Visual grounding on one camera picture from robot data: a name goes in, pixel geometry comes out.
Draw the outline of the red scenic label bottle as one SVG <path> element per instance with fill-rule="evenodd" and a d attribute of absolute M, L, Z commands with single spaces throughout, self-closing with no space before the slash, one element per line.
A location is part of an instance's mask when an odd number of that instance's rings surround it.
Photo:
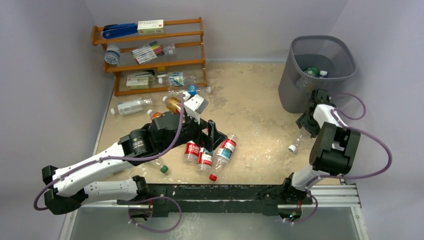
<path fill-rule="evenodd" d="M 230 133 L 218 148 L 215 155 L 213 169 L 209 175 L 209 180 L 216 182 L 223 169 L 230 163 L 231 157 L 235 152 L 239 136 Z"/>

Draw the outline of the clear crushed bottle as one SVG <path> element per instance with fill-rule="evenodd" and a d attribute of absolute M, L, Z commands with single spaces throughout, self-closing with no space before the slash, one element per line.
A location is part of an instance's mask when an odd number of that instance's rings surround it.
<path fill-rule="evenodd" d="M 311 138 L 311 134 L 305 130 L 301 129 L 298 135 L 294 138 L 293 143 L 289 145 L 288 151 L 292 154 L 297 154 L 298 151 L 302 148 L 305 141 Z"/>

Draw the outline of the green label tea bottle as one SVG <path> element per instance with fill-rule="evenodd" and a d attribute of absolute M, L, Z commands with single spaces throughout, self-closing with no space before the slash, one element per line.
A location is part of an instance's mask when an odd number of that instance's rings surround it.
<path fill-rule="evenodd" d="M 313 67 L 313 66 L 306 68 L 303 72 L 310 77 L 317 78 L 317 77 L 320 76 L 320 71 L 316 67 Z"/>

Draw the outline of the clear purple label bottle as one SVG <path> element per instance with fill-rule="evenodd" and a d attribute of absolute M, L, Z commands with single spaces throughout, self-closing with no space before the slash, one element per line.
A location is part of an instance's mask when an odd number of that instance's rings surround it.
<path fill-rule="evenodd" d="M 319 70 L 319 77 L 317 78 L 326 78 L 327 75 L 328 75 L 327 71 Z M 312 87 L 314 84 L 315 84 L 314 81 L 308 77 L 300 77 L 296 82 L 296 86 L 298 88 Z"/>

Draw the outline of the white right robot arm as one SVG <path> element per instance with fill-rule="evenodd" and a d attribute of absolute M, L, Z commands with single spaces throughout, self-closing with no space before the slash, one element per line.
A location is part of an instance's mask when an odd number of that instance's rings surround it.
<path fill-rule="evenodd" d="M 325 178 L 346 175 L 352 168 L 361 134 L 347 129 L 336 113 L 328 92 L 311 92 L 306 111 L 296 120 L 300 138 L 310 137 L 315 142 L 308 165 L 285 178 L 280 196 L 288 204 L 304 200 L 307 191 Z"/>

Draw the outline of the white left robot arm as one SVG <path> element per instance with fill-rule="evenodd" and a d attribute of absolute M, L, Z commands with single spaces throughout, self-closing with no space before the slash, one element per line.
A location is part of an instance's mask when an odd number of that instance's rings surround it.
<path fill-rule="evenodd" d="M 128 180 L 101 180 L 113 173 L 156 160 L 171 149 L 188 142 L 215 150 L 227 136 L 218 131 L 214 121 L 196 121 L 186 113 L 167 111 L 143 127 L 132 130 L 106 150 L 68 167 L 48 165 L 42 169 L 44 189 L 33 207 L 54 215 L 73 212 L 83 205 L 107 200 L 134 201 L 149 199 L 148 185 L 141 176 Z"/>

